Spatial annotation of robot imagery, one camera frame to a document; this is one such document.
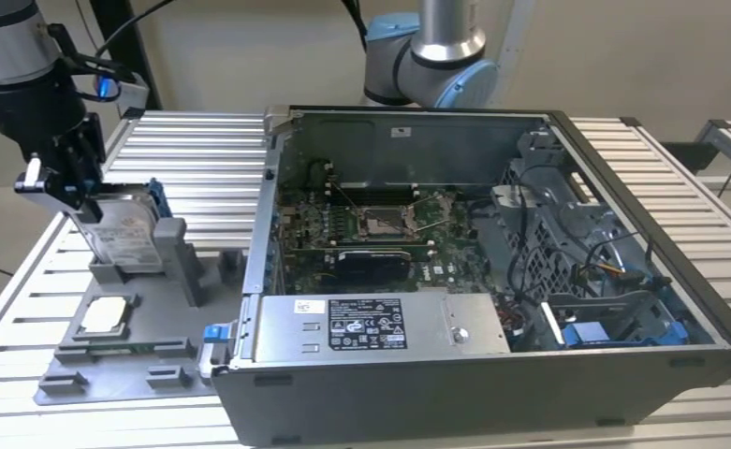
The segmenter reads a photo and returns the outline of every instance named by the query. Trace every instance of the white sticker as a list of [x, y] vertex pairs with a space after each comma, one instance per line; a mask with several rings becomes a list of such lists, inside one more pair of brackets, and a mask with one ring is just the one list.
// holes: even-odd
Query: white sticker
[[326, 301], [317, 299], [297, 299], [293, 313], [326, 313]]
[[90, 233], [110, 262], [119, 266], [160, 264], [160, 257], [144, 227], [96, 227]]
[[410, 127], [390, 128], [391, 138], [410, 138], [413, 136], [413, 129]]

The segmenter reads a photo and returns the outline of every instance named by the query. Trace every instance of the gray metal case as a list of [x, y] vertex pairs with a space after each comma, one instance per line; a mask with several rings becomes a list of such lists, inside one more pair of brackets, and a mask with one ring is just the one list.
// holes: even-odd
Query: gray metal case
[[[477, 127], [469, 134], [472, 141], [496, 139], [497, 145], [505, 145], [522, 133], [508, 124], [505, 119], [510, 116], [517, 117], [521, 127], [534, 120], [556, 127], [573, 158], [589, 174], [588, 182], [600, 184], [605, 199], [651, 242], [657, 263], [700, 311], [715, 344], [545, 353], [476, 351], [418, 355], [382, 350], [357, 352], [357, 357], [339, 357], [325, 351], [333, 356], [317, 359], [294, 351], [293, 356], [259, 360], [259, 346], [287, 339], [290, 334], [289, 330], [273, 328], [285, 326], [273, 319], [273, 313], [294, 307], [294, 300], [301, 298], [263, 296], [258, 276], [269, 254], [279, 152], [290, 134], [290, 128], [275, 126], [293, 120], [302, 138], [314, 132], [310, 125], [319, 123], [339, 125], [338, 137], [363, 123], [382, 132], [391, 123], [416, 126], [411, 138], [399, 143], [406, 148], [413, 139], [420, 147], [452, 140], [446, 136], [450, 129], [468, 126], [473, 120]], [[293, 107], [281, 117], [271, 117], [270, 123], [274, 137], [243, 281], [241, 328], [230, 348], [234, 357], [227, 365], [212, 369], [212, 384], [243, 443], [274, 446], [628, 426], [683, 391], [716, 386], [731, 377], [731, 309], [561, 112]], [[375, 150], [381, 152], [398, 145], [383, 140], [378, 144]], [[362, 150], [355, 143], [350, 147], [349, 152]], [[493, 158], [490, 163], [500, 163], [501, 157]], [[385, 164], [375, 154], [370, 161], [375, 168]], [[407, 312], [407, 326], [417, 316]], [[325, 314], [314, 322], [329, 318]], [[305, 322], [297, 320], [293, 326]], [[329, 340], [321, 339], [319, 344], [327, 345]]]

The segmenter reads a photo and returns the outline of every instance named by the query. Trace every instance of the blue latch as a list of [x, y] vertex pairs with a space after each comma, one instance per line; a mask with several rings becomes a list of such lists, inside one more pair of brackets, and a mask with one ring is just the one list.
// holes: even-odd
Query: blue latch
[[203, 342], [204, 343], [226, 343], [231, 339], [231, 326], [230, 325], [210, 325], [203, 328]]

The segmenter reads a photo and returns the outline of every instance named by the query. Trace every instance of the aluminum extrusion table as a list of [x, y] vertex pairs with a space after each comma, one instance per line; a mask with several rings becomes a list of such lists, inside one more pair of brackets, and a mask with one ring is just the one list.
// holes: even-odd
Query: aluminum extrusion table
[[[641, 127], [619, 119], [573, 121], [731, 304], [731, 211]], [[106, 179], [156, 177], [166, 183], [199, 252], [247, 247], [265, 153], [259, 116], [148, 112], [123, 120], [107, 148]], [[58, 216], [0, 296], [0, 447], [241, 447], [215, 397], [46, 407], [32, 402], [90, 282], [90, 257], [82, 236]], [[474, 446], [731, 448], [731, 381], [683, 393], [635, 427], [329, 447]]]

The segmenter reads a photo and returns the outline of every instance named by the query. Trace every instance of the motherboard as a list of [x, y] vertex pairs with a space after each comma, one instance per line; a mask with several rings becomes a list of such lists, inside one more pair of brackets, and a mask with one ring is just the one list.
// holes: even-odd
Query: motherboard
[[286, 191], [279, 199], [286, 294], [489, 293], [490, 266], [453, 189]]

